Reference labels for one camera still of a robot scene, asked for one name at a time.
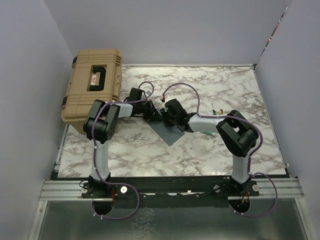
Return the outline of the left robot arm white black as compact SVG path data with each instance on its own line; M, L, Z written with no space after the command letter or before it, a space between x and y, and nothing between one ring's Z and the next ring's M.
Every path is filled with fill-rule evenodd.
M141 117L151 123L163 120L147 94L139 88L133 87L124 101L107 103L96 99L93 102L83 124L83 131L93 145L91 172L88 183L82 187L88 194L103 198L112 190L107 182L111 177L109 141L116 132L118 119L129 117Z

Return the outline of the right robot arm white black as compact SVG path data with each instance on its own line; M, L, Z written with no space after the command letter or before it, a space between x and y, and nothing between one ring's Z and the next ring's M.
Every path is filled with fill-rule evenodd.
M232 154L232 173L229 189L240 196L248 189L251 180L251 155L257 140L262 136L260 130L237 110L226 115L200 115L187 113L177 99L165 103L160 110L165 127L176 127L181 132L211 132L219 134L226 148Z

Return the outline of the grey paper envelope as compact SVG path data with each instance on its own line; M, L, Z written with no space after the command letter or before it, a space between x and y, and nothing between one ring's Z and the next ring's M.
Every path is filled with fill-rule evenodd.
M147 123L168 146L173 145L185 134L176 126L166 127L162 120L156 118Z

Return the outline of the green white glue stick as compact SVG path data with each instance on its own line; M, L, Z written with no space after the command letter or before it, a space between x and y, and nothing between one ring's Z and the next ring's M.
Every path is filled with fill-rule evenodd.
M210 131L202 131L202 133L205 135L214 136L214 133Z

